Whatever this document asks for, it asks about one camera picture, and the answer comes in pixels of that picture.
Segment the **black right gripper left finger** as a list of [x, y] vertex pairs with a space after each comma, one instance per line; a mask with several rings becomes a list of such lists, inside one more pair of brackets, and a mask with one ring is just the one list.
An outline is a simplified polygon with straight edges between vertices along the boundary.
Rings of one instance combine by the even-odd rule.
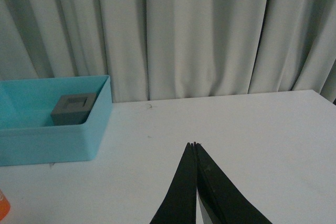
[[197, 164], [187, 143], [167, 194], [151, 223], [196, 223]]

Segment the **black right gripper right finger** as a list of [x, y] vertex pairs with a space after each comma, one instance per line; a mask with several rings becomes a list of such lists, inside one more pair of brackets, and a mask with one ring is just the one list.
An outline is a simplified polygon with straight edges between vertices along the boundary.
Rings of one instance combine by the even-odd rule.
[[203, 223], [270, 223], [237, 189], [201, 144], [197, 143], [195, 150]]

